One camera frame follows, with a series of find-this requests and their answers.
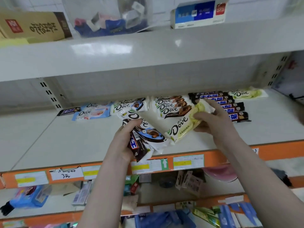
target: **cardboard box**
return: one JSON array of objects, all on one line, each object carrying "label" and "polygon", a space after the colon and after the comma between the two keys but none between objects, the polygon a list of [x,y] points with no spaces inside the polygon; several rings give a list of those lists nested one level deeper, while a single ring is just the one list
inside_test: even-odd
[{"label": "cardboard box", "polygon": [[171,27],[181,29],[223,23],[228,1],[200,0],[181,3],[171,11]]},{"label": "cardboard box", "polygon": [[0,32],[5,38],[58,41],[72,34],[62,12],[0,12]]}]

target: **brown cardboard box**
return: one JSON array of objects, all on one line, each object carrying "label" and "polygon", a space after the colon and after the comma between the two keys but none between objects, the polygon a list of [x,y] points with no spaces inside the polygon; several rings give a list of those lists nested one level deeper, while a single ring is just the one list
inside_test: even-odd
[{"label": "brown cardboard box", "polygon": [[58,41],[72,34],[62,12],[0,12],[0,31],[5,38],[35,37]]}]

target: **red square logo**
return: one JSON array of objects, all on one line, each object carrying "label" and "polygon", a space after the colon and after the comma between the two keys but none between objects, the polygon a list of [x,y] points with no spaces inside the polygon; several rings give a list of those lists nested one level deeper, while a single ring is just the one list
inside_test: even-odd
[{"label": "red square logo", "polygon": [[226,3],[221,3],[216,6],[215,15],[222,15],[225,13]]},{"label": "red square logo", "polygon": [[13,33],[23,33],[23,30],[15,19],[5,19],[5,21],[9,25]]}]

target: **person's right hand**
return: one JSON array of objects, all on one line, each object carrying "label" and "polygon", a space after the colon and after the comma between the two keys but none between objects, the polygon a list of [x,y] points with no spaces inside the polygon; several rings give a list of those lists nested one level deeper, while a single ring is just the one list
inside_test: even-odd
[{"label": "person's right hand", "polygon": [[198,112],[194,114],[194,118],[202,120],[194,131],[205,132],[213,135],[213,140],[217,148],[221,151],[231,142],[237,142],[240,138],[238,132],[234,128],[228,113],[223,107],[214,100],[204,99],[210,106],[215,108],[214,114],[206,112]]}]

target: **price tag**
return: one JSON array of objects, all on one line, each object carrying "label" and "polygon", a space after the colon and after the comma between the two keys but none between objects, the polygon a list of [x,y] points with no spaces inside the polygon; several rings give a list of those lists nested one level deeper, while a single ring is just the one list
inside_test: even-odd
[{"label": "price tag", "polygon": [[173,166],[175,170],[204,167],[204,155],[173,157]]},{"label": "price tag", "polygon": [[155,171],[169,170],[168,160],[155,159],[141,162],[131,162],[132,174],[149,173]]},{"label": "price tag", "polygon": [[77,178],[77,177],[83,177],[83,173],[82,173],[82,168],[81,167],[77,167],[76,169],[73,170],[62,170],[62,169],[55,169],[55,170],[50,170],[49,171],[51,176],[52,176],[52,180],[63,180],[63,179],[71,179],[71,178]]},{"label": "price tag", "polygon": [[85,180],[95,179],[97,177],[99,166],[85,166],[82,167],[82,172],[85,177]]},{"label": "price tag", "polygon": [[4,228],[18,228],[18,227],[26,227],[24,220],[18,220],[18,221],[9,221],[9,222],[3,222]]},{"label": "price tag", "polygon": [[15,174],[15,179],[18,183],[18,187],[43,185],[49,183],[45,171]]},{"label": "price tag", "polygon": [[257,155],[259,155],[259,148],[252,149]]}]

